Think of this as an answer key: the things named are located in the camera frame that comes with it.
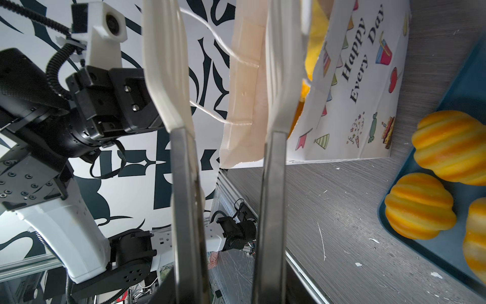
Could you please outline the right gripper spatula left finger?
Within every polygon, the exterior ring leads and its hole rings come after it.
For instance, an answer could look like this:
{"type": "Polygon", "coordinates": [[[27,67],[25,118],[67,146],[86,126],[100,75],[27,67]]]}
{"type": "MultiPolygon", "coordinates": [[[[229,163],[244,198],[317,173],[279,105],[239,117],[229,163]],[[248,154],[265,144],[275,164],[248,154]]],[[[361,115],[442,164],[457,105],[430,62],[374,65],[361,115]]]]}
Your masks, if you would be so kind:
{"type": "Polygon", "coordinates": [[[177,303],[209,303],[208,266],[187,36],[177,1],[143,1],[144,77],[170,135],[172,232],[177,303]]]}

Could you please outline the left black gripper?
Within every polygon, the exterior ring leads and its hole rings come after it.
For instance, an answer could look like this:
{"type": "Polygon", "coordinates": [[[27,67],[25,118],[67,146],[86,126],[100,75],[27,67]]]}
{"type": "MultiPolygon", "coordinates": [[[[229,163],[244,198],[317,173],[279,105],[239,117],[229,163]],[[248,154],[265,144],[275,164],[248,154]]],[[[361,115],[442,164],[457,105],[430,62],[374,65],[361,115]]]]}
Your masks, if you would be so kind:
{"type": "Polygon", "coordinates": [[[82,142],[108,142],[163,128],[141,68],[86,66],[66,83],[75,106],[65,121],[82,142]]]}

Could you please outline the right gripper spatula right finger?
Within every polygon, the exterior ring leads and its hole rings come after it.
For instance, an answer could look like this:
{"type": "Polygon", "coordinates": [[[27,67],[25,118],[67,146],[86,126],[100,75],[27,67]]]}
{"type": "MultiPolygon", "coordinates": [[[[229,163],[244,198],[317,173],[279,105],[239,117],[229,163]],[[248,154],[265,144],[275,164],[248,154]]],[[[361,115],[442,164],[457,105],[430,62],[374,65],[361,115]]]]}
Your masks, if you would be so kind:
{"type": "Polygon", "coordinates": [[[253,303],[286,301],[287,138],[305,76],[300,1],[269,1],[265,41],[268,124],[253,303]]]}

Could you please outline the white paper gift bag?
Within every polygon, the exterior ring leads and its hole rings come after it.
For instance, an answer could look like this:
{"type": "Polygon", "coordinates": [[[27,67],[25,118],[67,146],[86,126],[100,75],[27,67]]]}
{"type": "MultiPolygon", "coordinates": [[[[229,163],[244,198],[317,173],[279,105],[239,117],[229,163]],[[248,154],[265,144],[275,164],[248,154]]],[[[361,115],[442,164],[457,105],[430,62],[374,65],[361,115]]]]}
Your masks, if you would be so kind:
{"type": "MultiPolygon", "coordinates": [[[[201,127],[202,138],[217,132],[222,139],[219,149],[201,153],[201,169],[259,167],[268,122],[267,2],[228,4],[221,17],[210,21],[205,11],[201,3],[191,5],[191,25],[215,29],[232,21],[232,49],[242,60],[214,41],[229,78],[209,57],[202,76],[190,74],[196,110],[216,119],[201,127]]],[[[289,134],[289,163],[388,157],[392,133],[378,123],[396,114],[410,20],[409,1],[339,2],[330,14],[302,114],[289,134]]]]}

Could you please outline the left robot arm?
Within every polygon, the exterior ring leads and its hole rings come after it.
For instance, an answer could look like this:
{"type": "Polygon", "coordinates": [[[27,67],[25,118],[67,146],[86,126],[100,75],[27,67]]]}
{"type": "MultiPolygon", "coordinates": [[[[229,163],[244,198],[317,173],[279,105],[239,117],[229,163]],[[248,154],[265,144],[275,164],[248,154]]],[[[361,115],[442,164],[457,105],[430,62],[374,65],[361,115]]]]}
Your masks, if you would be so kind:
{"type": "Polygon", "coordinates": [[[85,66],[69,91],[54,92],[57,71],[74,52],[66,46],[39,69],[20,50],[1,52],[1,134],[14,142],[1,157],[1,206],[32,226],[66,270],[66,300],[78,303],[122,293],[145,279],[168,250],[175,252],[173,302],[207,303],[206,227],[196,143],[187,127],[169,129],[172,237],[129,229],[110,238],[98,228],[80,193],[70,158],[94,163],[120,138],[167,128],[141,69],[85,66]]]}

